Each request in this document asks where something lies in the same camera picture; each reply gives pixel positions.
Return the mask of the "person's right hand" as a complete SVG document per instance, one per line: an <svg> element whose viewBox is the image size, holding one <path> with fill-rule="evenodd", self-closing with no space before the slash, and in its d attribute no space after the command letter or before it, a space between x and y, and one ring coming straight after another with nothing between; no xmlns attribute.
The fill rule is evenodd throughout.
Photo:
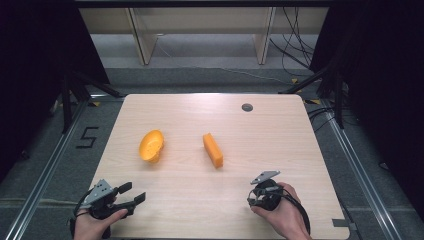
<svg viewBox="0 0 424 240"><path fill-rule="evenodd" d="M301 212L287 199L281 199L273 211L257 206L252 206L251 210L265 219L286 240L312 240Z"/></svg>

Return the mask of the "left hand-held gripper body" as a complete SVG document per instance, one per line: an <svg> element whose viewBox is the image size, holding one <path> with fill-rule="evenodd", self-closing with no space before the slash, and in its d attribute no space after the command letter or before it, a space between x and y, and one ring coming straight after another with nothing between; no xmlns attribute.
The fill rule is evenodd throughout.
<svg viewBox="0 0 424 240"><path fill-rule="evenodd" d="M135 202L115 204L115 197L119 194L117 188L110 186L106 180L101 179L88 192L88 195L82 198L79 208L87 209L92 217L101 220L108 218L121 209L128 210L124 218L131 216L135 210Z"/></svg>

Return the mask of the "grey tape patch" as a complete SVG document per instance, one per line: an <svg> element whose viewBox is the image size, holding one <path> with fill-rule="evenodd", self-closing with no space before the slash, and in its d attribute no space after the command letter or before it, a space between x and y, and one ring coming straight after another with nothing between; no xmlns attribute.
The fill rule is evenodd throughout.
<svg viewBox="0 0 424 240"><path fill-rule="evenodd" d="M332 223L333 223L334 227L346 227L350 231L356 231L357 230L356 224L354 222L351 222L351 221L346 220L346 219L333 219Z"/></svg>

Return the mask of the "aluminium floor rail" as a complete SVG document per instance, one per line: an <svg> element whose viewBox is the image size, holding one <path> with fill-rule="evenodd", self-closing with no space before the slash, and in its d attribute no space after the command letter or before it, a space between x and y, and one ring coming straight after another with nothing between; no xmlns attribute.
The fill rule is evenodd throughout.
<svg viewBox="0 0 424 240"><path fill-rule="evenodd" d="M71 115L71 124L67 130L61 134L58 143L56 144L53 153L50 155L46 166L44 167L41 175L37 179L32 191L29 196L23 202L22 208L19 214L11 224L10 229L7 232L5 240L21 240L25 233L38 205L41 197L46 191L48 184L63 156L67 146L72 138L78 121L86 109L88 101L81 101L77 104L75 111Z"/></svg>
<svg viewBox="0 0 424 240"><path fill-rule="evenodd" d="M336 121L336 113L333 110L327 114L330 126L347 158L347 161L361 187L361 190L387 240L403 240L395 221L386 208L380 194L372 183L369 175L363 167L354 147L345 130Z"/></svg>

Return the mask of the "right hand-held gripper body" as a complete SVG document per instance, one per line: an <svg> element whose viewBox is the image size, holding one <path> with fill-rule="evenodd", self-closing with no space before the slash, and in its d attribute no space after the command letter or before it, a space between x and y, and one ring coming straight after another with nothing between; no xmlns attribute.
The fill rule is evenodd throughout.
<svg viewBox="0 0 424 240"><path fill-rule="evenodd" d="M250 206L273 211L279 205L283 195L283 187L273 180L273 177L279 174L279 170L263 171L250 182L251 185L254 185L247 197Z"/></svg>

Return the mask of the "light wooden background desk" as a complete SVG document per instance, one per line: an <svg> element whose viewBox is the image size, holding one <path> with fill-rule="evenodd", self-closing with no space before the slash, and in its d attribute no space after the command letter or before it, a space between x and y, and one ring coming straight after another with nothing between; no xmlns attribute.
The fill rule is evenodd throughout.
<svg viewBox="0 0 424 240"><path fill-rule="evenodd" d="M321 32L326 7L86 8L80 13L91 34L130 34L139 61L147 65L160 34L250 34L257 61L266 62L270 37Z"/></svg>

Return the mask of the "orange plastic perforated bowl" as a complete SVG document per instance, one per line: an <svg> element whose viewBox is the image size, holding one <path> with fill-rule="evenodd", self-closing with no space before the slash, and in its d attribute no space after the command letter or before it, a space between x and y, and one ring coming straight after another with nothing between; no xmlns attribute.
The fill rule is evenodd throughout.
<svg viewBox="0 0 424 240"><path fill-rule="evenodd" d="M157 163L164 147L164 136L160 130L148 132L139 144L139 156L148 163Z"/></svg>

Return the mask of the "orange rectangular block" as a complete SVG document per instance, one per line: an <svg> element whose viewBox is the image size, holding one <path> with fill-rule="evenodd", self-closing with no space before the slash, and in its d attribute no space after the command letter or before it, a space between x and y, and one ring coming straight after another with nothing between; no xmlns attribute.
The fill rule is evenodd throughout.
<svg viewBox="0 0 424 240"><path fill-rule="evenodd" d="M215 168L223 166L223 153L211 133L203 136L203 145Z"/></svg>

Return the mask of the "black curtain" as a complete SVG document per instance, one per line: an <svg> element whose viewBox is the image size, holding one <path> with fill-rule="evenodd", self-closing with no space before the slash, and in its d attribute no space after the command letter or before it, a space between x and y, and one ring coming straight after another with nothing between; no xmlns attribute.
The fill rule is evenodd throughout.
<svg viewBox="0 0 424 240"><path fill-rule="evenodd" d="M371 3L349 45L344 80L352 110L412 206L424 218L424 0L359 0L329 8L313 71L335 54Z"/></svg>
<svg viewBox="0 0 424 240"><path fill-rule="evenodd" d="M68 68L109 79L72 0L0 0L0 183L61 92Z"/></svg>

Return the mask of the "person's left hand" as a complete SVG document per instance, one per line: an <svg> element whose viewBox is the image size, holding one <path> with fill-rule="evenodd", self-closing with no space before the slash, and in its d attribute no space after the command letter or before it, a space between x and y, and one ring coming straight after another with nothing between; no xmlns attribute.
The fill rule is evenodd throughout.
<svg viewBox="0 0 424 240"><path fill-rule="evenodd" d="M93 218L86 209L80 210L76 217L73 240L101 240L107 228L127 213L127 209L121 209L108 218L100 220Z"/></svg>

